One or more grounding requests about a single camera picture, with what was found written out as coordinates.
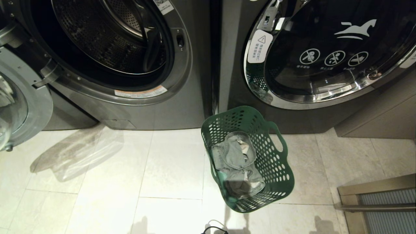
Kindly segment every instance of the perforated basket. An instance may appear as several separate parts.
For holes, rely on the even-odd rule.
[[[273,129],[281,141],[283,146],[281,152],[274,146],[269,136],[269,129]],[[255,166],[266,182],[261,192],[240,200],[230,196],[227,192],[223,178],[218,176],[215,169],[211,149],[213,145],[224,141],[228,133],[234,131],[244,131],[250,136],[257,153]],[[240,213],[252,212],[285,198],[292,192],[295,179],[287,163],[286,142],[276,124],[265,121],[256,109],[241,106],[211,116],[203,123],[201,134],[211,162],[211,174],[220,188],[224,201],[231,209]]]

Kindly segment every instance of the gray appliance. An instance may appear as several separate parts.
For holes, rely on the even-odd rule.
[[[50,85],[108,127],[197,128],[211,114],[208,1],[2,4],[62,70]]]
[[[325,132],[415,62],[416,4],[223,0],[220,112],[258,109],[285,134]]]
[[[1,18],[0,27],[0,151],[42,130],[94,126],[97,120],[43,82],[59,72],[50,59],[36,58],[28,34]]]

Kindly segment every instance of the floor tile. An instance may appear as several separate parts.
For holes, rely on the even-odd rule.
[[[123,147],[86,173],[66,234],[129,233],[153,132],[110,131],[122,133]]]
[[[202,233],[201,200],[140,197],[131,234]]]
[[[288,147],[290,168],[295,187],[286,198],[276,201],[285,204],[333,204],[325,168],[314,134],[284,135]],[[276,135],[271,135],[275,145]]]
[[[339,202],[339,186],[385,179],[370,139],[337,137],[334,129],[316,138],[334,203]]]
[[[64,234],[76,194],[26,190],[8,234]]]
[[[12,152],[0,152],[0,227],[9,228],[30,180],[30,165],[43,153],[48,140],[41,132]]]
[[[72,180],[61,182],[58,181],[54,172],[51,168],[44,167],[39,165],[45,163],[46,157],[53,158],[56,160],[59,153],[64,150],[64,148],[69,147],[69,145],[75,145],[76,140],[73,138],[75,135],[79,135],[82,131],[89,131],[90,129],[85,130],[69,130],[69,131],[48,131],[45,134],[49,135],[49,141],[46,143],[45,152],[40,155],[37,161],[37,165],[33,165],[32,171],[34,172],[30,182],[27,186],[28,189],[41,190],[41,191],[54,191],[54,192],[66,192],[66,193],[78,193],[84,175],[78,176]],[[55,161],[53,164],[48,165],[50,167],[56,166],[62,161]]]
[[[339,234],[335,209],[331,205],[269,205],[272,234]]]
[[[140,196],[201,199],[204,153],[200,129],[155,131]]]
[[[205,159],[204,189],[202,201],[201,226],[222,227],[225,225],[230,234],[270,233],[268,206],[249,214],[237,213],[224,202],[218,185],[211,176],[208,156]]]
[[[416,144],[410,139],[371,139],[387,178],[416,173]]]

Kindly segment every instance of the gray cloth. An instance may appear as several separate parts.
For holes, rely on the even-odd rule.
[[[225,176],[225,187],[231,196],[247,198],[260,192],[265,181],[254,165],[256,152],[250,137],[241,131],[229,133],[225,140],[212,146],[215,168]]]

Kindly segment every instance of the wire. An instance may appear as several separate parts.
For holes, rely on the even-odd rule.
[[[210,227],[207,227],[207,228],[205,228],[205,230],[204,230],[204,232],[202,233],[202,234],[205,234],[205,232],[208,230],[208,229],[210,229],[210,228],[216,228],[216,229],[219,229],[219,230],[221,230],[221,231],[223,231],[224,232],[224,234],[228,234],[228,231],[226,231],[226,230],[224,230],[224,229],[221,229],[221,228],[219,228],[219,227],[216,227],[216,226],[210,226]]]

